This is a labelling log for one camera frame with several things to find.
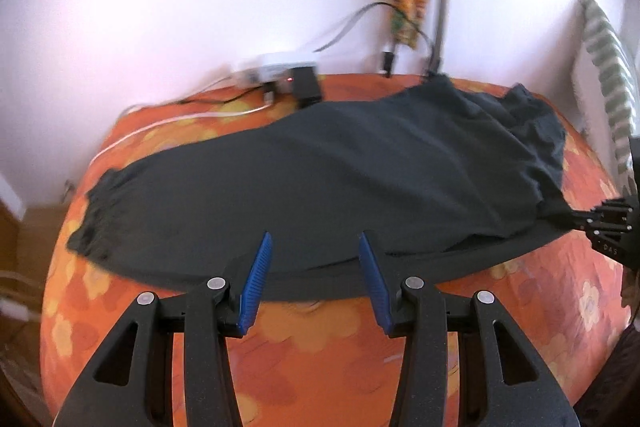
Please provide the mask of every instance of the white cable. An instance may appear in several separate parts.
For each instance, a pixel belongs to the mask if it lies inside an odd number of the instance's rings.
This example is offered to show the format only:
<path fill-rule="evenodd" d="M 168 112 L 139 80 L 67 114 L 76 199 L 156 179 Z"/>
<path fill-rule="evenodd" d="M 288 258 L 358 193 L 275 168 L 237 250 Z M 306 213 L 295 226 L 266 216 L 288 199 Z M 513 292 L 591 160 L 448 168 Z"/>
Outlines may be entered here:
<path fill-rule="evenodd" d="M 0 279 L 13 279 L 14 281 L 18 281 L 24 283 L 29 286 L 33 286 L 38 290 L 42 290 L 42 286 L 36 283 L 33 279 L 29 279 L 24 275 L 20 275 L 19 273 L 8 271 L 8 270 L 0 270 Z"/>
<path fill-rule="evenodd" d="M 212 87 L 217 86 L 218 84 L 224 82 L 225 80 L 230 80 L 232 78 L 233 78 L 233 75 L 228 74 L 227 76 L 223 76 L 222 78 L 219 78 L 217 80 L 214 80 L 213 82 L 210 82 L 205 87 L 201 87 L 200 89 L 197 89 L 195 91 L 190 91 L 187 94 L 185 94 L 184 96 L 181 96 L 180 98 L 174 98 L 173 100 L 165 100 L 164 102 L 151 103 L 151 104 L 147 104 L 147 105 L 142 104 L 142 103 L 136 103 L 134 105 L 129 105 L 129 107 L 127 107 L 125 110 L 123 110 L 118 115 L 118 120 L 120 118 L 122 118 L 123 116 L 128 115 L 128 114 L 130 114 L 132 112 L 135 112 L 135 111 L 139 111 L 140 109 L 146 109 L 147 107 L 161 107 L 163 105 L 171 105 L 172 103 L 181 102 L 185 98 L 191 98 L 192 96 L 196 96 L 197 94 L 200 94 L 201 92 L 205 92 L 205 91 L 211 89 Z"/>
<path fill-rule="evenodd" d="M 248 111 L 241 111 L 241 112 L 211 112 L 211 111 L 210 112 L 196 112 L 196 113 L 193 113 L 193 114 L 182 114 L 180 116 L 174 116 L 173 118 L 166 118 L 165 120 L 159 120 L 159 121 L 151 123 L 149 125 L 145 125 L 144 127 L 141 127 L 140 129 L 136 129 L 135 131 L 130 132 L 129 134 L 123 136 L 122 138 L 117 139 L 115 142 L 113 142 L 112 144 L 110 144 L 107 147 L 105 147 L 104 149 L 102 149 L 100 152 L 97 153 L 97 155 L 95 155 L 91 159 L 91 161 L 89 162 L 89 165 L 91 165 L 93 162 L 95 162 L 100 156 L 102 156 L 107 151 L 110 151 L 111 149 L 113 149 L 117 145 L 120 145 L 122 142 L 124 142 L 124 140 L 128 140 L 132 136 L 135 136 L 136 134 L 139 134 L 141 132 L 147 131 L 149 129 L 153 129 L 153 127 L 157 127 L 159 125 L 164 125 L 165 123 L 172 123 L 172 122 L 176 122 L 176 121 L 180 121 L 180 120 L 191 120 L 193 118 L 228 118 L 228 117 L 231 117 L 231 116 L 244 116 L 246 114 L 251 114 L 252 112 L 262 111 L 263 109 L 266 109 L 267 107 L 271 107 L 273 105 L 273 95 L 272 95 L 270 100 L 266 100 L 265 102 L 266 103 L 262 107 L 257 107 L 255 109 L 250 109 Z"/>
<path fill-rule="evenodd" d="M 24 304 L 5 298 L 0 298 L 0 315 L 22 322 L 40 321 L 40 314 L 32 312 Z"/>

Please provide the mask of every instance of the bed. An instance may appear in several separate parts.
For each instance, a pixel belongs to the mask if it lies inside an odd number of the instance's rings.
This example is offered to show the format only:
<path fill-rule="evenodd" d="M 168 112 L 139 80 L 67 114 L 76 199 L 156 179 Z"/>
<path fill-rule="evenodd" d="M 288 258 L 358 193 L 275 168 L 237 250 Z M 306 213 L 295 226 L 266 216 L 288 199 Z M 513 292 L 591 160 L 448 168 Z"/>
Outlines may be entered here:
<path fill-rule="evenodd" d="M 329 100 L 374 100 L 417 84 L 416 76 L 373 74 L 321 78 Z M 500 96 L 505 87 L 456 80 L 460 89 Z M 262 105 L 256 92 L 225 106 L 242 111 Z M 155 121 L 209 110 L 210 105 L 146 108 L 121 118 L 107 147 Z M 84 197 L 108 168 L 166 148 L 255 128 L 295 110 L 283 97 L 271 108 L 241 117 L 187 119 L 156 126 L 124 140 L 89 167 L 71 203 L 47 277 L 42 312 L 40 363 L 47 404 L 55 415 L 66 394 L 120 314 L 142 291 L 171 291 L 107 273 L 65 245 L 86 209 Z M 574 208 L 614 197 L 609 175 L 580 137 L 567 129 L 563 192 Z M 439 285 L 471 296 L 492 291 L 532 340 L 572 403 L 597 375 L 629 320 L 620 306 L 622 266 L 571 232 L 518 259 Z M 398 384 L 404 340 L 378 328 L 366 298 L 307 303 L 262 303 L 255 326 L 228 343 L 239 409 L 245 425 L 378 427 L 388 422 Z M 449 337 L 447 426 L 457 424 L 459 390 L 455 336 Z M 186 425 L 182 338 L 174 344 L 174 425 Z"/>

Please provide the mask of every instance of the white power strip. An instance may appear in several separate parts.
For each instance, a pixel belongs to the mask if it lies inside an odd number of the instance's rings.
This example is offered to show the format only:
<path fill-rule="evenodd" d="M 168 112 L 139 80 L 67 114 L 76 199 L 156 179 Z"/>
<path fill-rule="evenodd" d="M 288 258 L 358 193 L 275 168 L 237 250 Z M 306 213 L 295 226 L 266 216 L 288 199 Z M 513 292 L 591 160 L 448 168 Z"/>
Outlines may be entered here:
<path fill-rule="evenodd" d="M 289 70 L 315 66 L 316 56 L 310 52 L 267 53 L 241 64 L 234 78 L 241 89 L 277 82 L 279 92 L 290 92 Z"/>

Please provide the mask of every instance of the flower pattern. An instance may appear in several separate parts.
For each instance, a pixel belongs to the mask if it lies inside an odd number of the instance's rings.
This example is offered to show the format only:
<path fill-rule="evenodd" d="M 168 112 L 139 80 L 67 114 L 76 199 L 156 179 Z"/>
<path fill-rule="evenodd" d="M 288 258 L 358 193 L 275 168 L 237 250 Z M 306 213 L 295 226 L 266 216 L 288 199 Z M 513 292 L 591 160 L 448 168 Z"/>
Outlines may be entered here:
<path fill-rule="evenodd" d="M 257 319 L 260 332 L 271 342 L 292 339 L 303 352 L 322 351 L 333 337 L 354 335 L 360 316 L 353 301 L 265 303 Z"/>
<path fill-rule="evenodd" d="M 600 292 L 598 292 L 596 286 L 591 285 L 589 281 L 585 281 L 584 285 L 582 285 L 582 297 L 578 300 L 578 308 L 586 331 L 591 331 L 600 320 L 599 299 Z"/>
<path fill-rule="evenodd" d="M 322 81 L 328 100 L 372 100 L 415 85 L 414 76 L 333 75 Z M 501 95 L 506 88 L 456 80 L 461 89 Z M 216 98 L 225 94 L 216 93 Z M 262 105 L 251 93 L 243 105 Z M 239 118 L 191 119 L 161 125 L 125 140 L 101 155 L 86 172 L 56 244 L 45 289 L 40 338 L 44 394 L 51 412 L 66 394 L 110 328 L 142 291 L 174 293 L 108 274 L 66 250 L 69 234 L 86 211 L 87 190 L 109 168 L 169 146 L 224 136 L 266 125 L 294 111 L 292 98 Z M 146 108 L 124 116 L 105 145 L 154 121 L 190 114 L 187 105 Z M 584 140 L 566 121 L 564 182 L 576 208 L 591 208 L 613 193 L 612 185 Z M 573 403 L 602 367 L 626 327 L 620 307 L 622 267 L 594 253 L 583 233 L 572 232 L 514 261 L 438 285 L 471 296 L 492 291 L 542 354 Z M 174 425 L 186 427 L 182 336 L 174 340 Z M 398 386 L 403 339 L 389 339 L 375 322 L 369 299 L 321 303 L 262 303 L 256 325 L 243 339 L 228 341 L 234 388 L 242 421 L 251 427 L 327 425 L 380 427 L 388 423 Z M 460 392 L 458 344 L 448 343 L 448 403 L 445 425 L 457 425 Z"/>

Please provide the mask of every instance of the dark fabric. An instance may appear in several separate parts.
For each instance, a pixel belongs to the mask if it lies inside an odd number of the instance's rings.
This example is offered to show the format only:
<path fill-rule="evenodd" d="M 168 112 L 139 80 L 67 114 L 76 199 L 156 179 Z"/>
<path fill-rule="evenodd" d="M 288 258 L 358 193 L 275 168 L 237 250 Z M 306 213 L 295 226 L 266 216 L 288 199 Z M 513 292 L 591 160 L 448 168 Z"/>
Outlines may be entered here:
<path fill-rule="evenodd" d="M 604 367 L 575 404 L 581 427 L 640 425 L 640 333 L 622 332 Z"/>
<path fill-rule="evenodd" d="M 505 241 L 496 241 L 482 248 L 465 248 L 447 251 L 440 255 L 415 255 L 405 258 L 407 272 L 427 273 L 433 283 L 464 277 L 503 263 L 524 253 L 543 247 L 566 233 L 566 229 L 544 220 L 537 220 L 532 229 L 516 234 Z M 102 267 L 124 277 L 153 286 L 188 291 L 202 283 L 202 276 L 190 277 L 181 274 L 153 273 L 150 270 L 136 271 L 128 264 L 110 261 L 100 263 Z M 311 270 L 293 272 L 270 272 L 262 292 L 265 301 L 321 301 L 350 299 L 367 294 L 357 259 L 344 263 L 322 266 Z"/>
<path fill-rule="evenodd" d="M 386 251 L 461 277 L 531 249 L 512 250 L 508 238 L 541 246 L 523 234 L 570 212 L 560 190 L 563 147 L 555 113 L 524 87 L 500 99 L 461 92 L 443 76 L 377 102 L 320 103 L 105 172 L 68 247 L 117 273 L 183 289 L 222 273 L 268 230 L 271 280 L 286 288 L 287 274 L 309 269 L 353 274 L 340 265 L 371 229 Z M 542 229 L 545 243 L 565 231 Z M 491 255 L 498 245 L 504 258 Z"/>

